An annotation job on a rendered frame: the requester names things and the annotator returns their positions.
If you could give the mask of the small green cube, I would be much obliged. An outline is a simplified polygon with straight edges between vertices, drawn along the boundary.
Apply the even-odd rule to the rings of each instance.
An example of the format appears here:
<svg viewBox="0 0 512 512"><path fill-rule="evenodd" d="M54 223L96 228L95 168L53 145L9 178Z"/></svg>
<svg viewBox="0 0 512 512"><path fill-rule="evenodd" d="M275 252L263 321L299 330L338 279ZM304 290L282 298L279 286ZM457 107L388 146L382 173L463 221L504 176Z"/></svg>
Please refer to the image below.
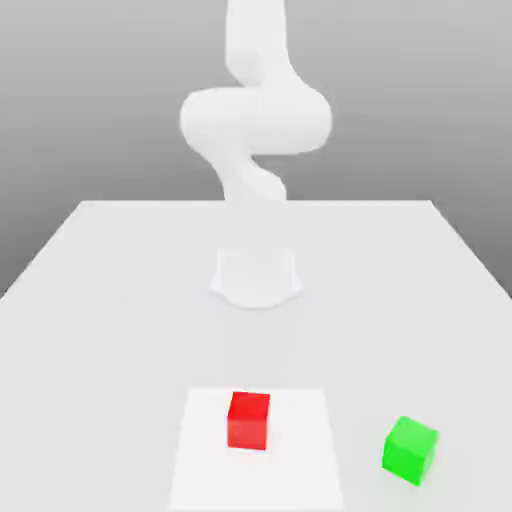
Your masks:
<svg viewBox="0 0 512 512"><path fill-rule="evenodd" d="M381 466L420 486L432 465L438 441L438 430L401 416L385 438Z"/></svg>

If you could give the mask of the small red cube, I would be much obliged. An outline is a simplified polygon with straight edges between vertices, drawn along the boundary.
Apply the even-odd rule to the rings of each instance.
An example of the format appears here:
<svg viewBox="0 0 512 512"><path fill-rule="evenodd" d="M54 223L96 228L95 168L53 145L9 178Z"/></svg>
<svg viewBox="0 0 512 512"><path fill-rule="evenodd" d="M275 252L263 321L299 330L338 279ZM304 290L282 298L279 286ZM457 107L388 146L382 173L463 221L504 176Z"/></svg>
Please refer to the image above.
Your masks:
<svg viewBox="0 0 512 512"><path fill-rule="evenodd" d="M265 451L269 406L267 393L234 391L227 414L227 445Z"/></svg>

